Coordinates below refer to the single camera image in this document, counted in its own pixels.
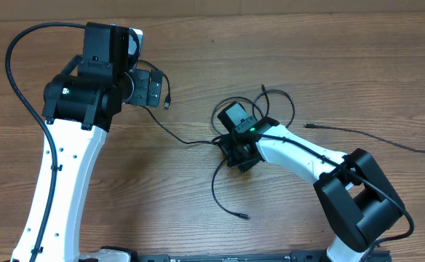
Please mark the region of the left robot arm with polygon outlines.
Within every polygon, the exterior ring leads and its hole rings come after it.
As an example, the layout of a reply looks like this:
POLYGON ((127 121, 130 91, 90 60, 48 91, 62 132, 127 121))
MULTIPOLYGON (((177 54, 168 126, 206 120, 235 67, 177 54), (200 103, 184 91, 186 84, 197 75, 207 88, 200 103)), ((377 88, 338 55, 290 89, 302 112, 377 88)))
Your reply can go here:
POLYGON ((93 167, 113 117, 125 104, 157 106, 162 75, 136 82, 143 32, 87 23, 84 46, 44 88, 41 169, 13 261, 136 261, 134 250, 103 246, 81 254, 79 234, 93 167))

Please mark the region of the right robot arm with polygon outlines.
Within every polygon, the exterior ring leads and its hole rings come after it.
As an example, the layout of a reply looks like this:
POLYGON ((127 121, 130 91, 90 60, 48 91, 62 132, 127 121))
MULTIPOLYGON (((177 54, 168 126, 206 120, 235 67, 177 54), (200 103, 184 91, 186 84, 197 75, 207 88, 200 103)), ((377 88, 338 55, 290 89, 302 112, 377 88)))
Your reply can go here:
POLYGON ((218 119, 227 130, 218 145, 228 166, 246 172, 259 161, 278 164, 313 186, 335 233, 326 260, 365 260, 405 214, 399 195, 367 151, 323 148, 276 119, 256 119, 238 102, 225 107, 218 119))

